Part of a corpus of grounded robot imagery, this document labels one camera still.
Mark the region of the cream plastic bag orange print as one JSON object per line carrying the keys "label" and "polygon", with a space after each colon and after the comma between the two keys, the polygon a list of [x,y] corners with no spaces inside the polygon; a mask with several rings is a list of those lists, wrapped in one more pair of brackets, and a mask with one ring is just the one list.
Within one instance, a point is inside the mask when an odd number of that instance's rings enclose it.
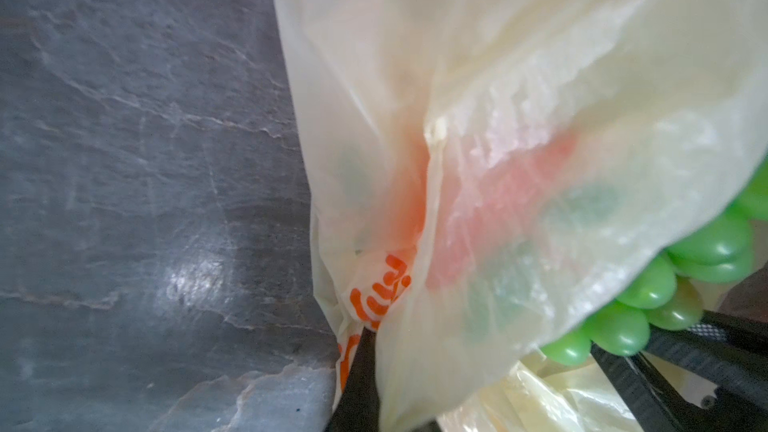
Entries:
{"label": "cream plastic bag orange print", "polygon": [[274,0],[314,294],[409,431],[575,329],[767,152],[767,0]]}

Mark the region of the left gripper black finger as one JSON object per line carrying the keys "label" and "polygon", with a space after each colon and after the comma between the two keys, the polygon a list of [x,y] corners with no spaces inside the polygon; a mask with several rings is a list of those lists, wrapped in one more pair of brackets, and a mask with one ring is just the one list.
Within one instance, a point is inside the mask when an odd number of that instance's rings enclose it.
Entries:
{"label": "left gripper black finger", "polygon": [[325,432],[379,432],[380,399],[376,387],[376,334],[364,328],[349,338],[339,364],[341,395]]}

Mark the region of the green fake grape bunch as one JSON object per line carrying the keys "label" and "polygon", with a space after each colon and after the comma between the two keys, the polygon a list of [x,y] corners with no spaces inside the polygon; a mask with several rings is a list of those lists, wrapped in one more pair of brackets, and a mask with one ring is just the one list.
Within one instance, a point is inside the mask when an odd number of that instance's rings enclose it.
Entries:
{"label": "green fake grape bunch", "polygon": [[683,331],[703,318],[695,281],[740,282],[754,273],[753,220],[767,220],[767,163],[726,210],[659,253],[619,296],[541,352],[564,366],[584,363],[596,345],[622,357],[641,352],[651,328]]}

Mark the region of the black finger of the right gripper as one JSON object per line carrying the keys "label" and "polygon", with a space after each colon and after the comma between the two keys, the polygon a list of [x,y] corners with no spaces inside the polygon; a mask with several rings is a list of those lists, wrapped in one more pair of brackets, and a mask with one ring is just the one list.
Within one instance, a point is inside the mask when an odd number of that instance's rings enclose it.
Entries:
{"label": "black finger of the right gripper", "polygon": [[706,311],[683,330],[651,329],[645,351],[767,409],[767,324]]}
{"label": "black finger of the right gripper", "polygon": [[690,404],[644,355],[617,356],[597,344],[591,354],[643,431],[690,430]]}

